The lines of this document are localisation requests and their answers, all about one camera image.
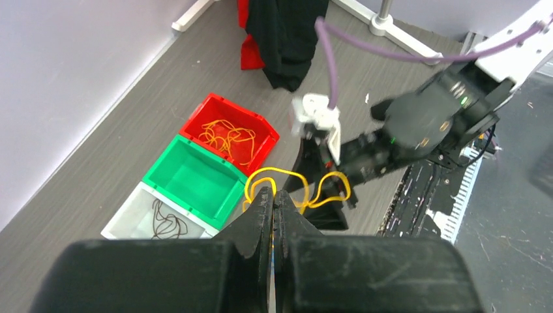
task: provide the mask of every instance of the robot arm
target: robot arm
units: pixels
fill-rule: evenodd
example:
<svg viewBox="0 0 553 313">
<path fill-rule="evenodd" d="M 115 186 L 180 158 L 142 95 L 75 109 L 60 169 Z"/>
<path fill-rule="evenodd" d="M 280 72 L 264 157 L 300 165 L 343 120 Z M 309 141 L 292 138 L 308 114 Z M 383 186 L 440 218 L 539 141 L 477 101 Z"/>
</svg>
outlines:
<svg viewBox="0 0 553 313">
<path fill-rule="evenodd" d="M 496 111 L 553 56 L 552 12 L 553 2 L 539 1 L 472 51 L 492 48 L 498 53 L 453 63 L 418 89 L 376 104 L 371 116 L 383 121 L 383 126 L 354 140 L 340 143 L 339 111 L 327 107 L 326 96 L 307 94 L 295 99 L 290 116 L 302 139 L 293 170 L 306 176 L 309 183 L 318 183 L 329 171 L 341 171 L 355 186 L 424 159 L 449 170 L 462 167 L 461 150 L 494 127 L 499 121 Z M 504 48 L 532 27 L 538 27 L 535 35 Z M 344 190 L 341 184 L 338 180 L 326 183 L 323 193 L 335 196 Z M 293 179 L 284 185 L 288 192 L 299 188 Z M 355 207 L 355 193 L 347 203 Z M 336 212 L 342 207 L 340 203 L 329 205 Z M 318 215 L 317 210 L 308 209 L 306 217 Z"/>
</svg>

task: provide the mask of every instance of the wooden floor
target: wooden floor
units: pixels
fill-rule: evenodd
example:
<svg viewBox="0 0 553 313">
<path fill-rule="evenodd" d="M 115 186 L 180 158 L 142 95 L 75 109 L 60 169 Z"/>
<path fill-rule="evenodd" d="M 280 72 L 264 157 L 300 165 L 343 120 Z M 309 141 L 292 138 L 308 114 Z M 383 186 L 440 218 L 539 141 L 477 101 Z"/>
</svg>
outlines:
<svg viewBox="0 0 553 313">
<path fill-rule="evenodd" d="M 372 37 L 365 24 L 332 3 L 327 20 L 363 40 L 400 51 L 388 40 Z M 436 50 L 460 50 L 457 42 L 398 24 Z M 235 1 L 215 3 L 0 233 L 2 312 L 26 312 L 62 249 L 73 241 L 100 237 L 100 230 L 208 93 L 266 116 L 281 140 L 265 164 L 291 168 L 299 146 L 286 121 L 292 95 L 272 90 L 260 71 L 240 71 L 244 38 L 237 26 Z M 334 47 L 344 140 L 377 127 L 369 116 L 371 104 L 417 87 L 437 70 L 363 53 L 337 41 Z M 297 94 L 326 93 L 327 84 L 325 59 L 318 49 Z M 360 203 L 357 210 L 346 213 L 348 233 L 375 233 L 400 176 L 394 173 L 357 188 Z M 276 178 L 282 184 L 284 177 Z"/>
</svg>

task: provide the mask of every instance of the red cloth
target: red cloth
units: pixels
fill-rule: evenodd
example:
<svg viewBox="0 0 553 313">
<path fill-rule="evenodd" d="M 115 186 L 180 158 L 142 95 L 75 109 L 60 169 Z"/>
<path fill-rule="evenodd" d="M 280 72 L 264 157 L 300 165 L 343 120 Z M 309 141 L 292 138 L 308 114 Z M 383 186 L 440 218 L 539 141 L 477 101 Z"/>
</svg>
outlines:
<svg viewBox="0 0 553 313">
<path fill-rule="evenodd" d="M 238 26 L 246 29 L 248 21 L 249 0 L 238 0 Z M 264 68 L 265 63 L 261 59 L 259 46 L 252 35 L 248 35 L 242 43 L 240 51 L 240 68 L 242 70 L 258 70 Z"/>
</svg>

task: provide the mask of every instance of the plastic storage bin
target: plastic storage bin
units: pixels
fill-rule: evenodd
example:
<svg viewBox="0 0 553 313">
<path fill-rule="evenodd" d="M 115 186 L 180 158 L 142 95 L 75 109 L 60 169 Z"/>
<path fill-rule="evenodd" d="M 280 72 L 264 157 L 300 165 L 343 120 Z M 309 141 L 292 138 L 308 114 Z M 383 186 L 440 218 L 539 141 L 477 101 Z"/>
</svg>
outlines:
<svg viewBox="0 0 553 313">
<path fill-rule="evenodd" d="M 142 181 L 221 230 L 244 194 L 246 179 L 228 161 L 176 136 Z"/>
<path fill-rule="evenodd" d="M 159 213 L 169 217 L 168 220 L 154 220 L 156 200 L 161 201 Z M 179 229 L 176 227 L 176 218 L 179 219 Z M 163 234 L 154 237 L 156 232 Z M 136 186 L 101 232 L 107 239 L 212 238 L 217 233 L 218 230 L 143 182 Z"/>
<path fill-rule="evenodd" d="M 227 120 L 234 127 L 247 128 L 255 132 L 253 158 L 251 155 L 251 140 L 233 142 L 230 149 L 232 157 L 227 152 L 221 152 L 206 143 L 206 138 L 201 136 L 205 132 L 202 126 L 217 120 Z M 223 126 L 214 127 L 213 130 L 215 136 L 224 138 L 228 133 L 228 128 Z M 251 175 L 263 165 L 263 162 L 265 162 L 265 159 L 280 139 L 278 133 L 263 116 L 246 110 L 212 93 L 196 108 L 179 134 L 231 162 L 246 176 Z M 243 135 L 238 139 L 246 139 L 248 137 L 246 134 Z"/>
</svg>

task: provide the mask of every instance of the white wall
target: white wall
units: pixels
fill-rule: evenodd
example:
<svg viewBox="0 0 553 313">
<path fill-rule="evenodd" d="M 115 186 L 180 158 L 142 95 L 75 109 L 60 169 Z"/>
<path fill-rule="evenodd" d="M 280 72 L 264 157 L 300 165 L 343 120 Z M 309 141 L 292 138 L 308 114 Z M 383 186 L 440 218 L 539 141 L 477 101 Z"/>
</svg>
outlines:
<svg viewBox="0 0 553 313">
<path fill-rule="evenodd" d="M 0 230 L 173 37 L 194 0 L 0 1 Z"/>
<path fill-rule="evenodd" d="M 370 10 L 379 11 L 381 0 L 358 0 Z M 484 36 L 497 33 L 537 0 L 394 0 L 393 18 L 462 39 L 473 31 Z"/>
</svg>

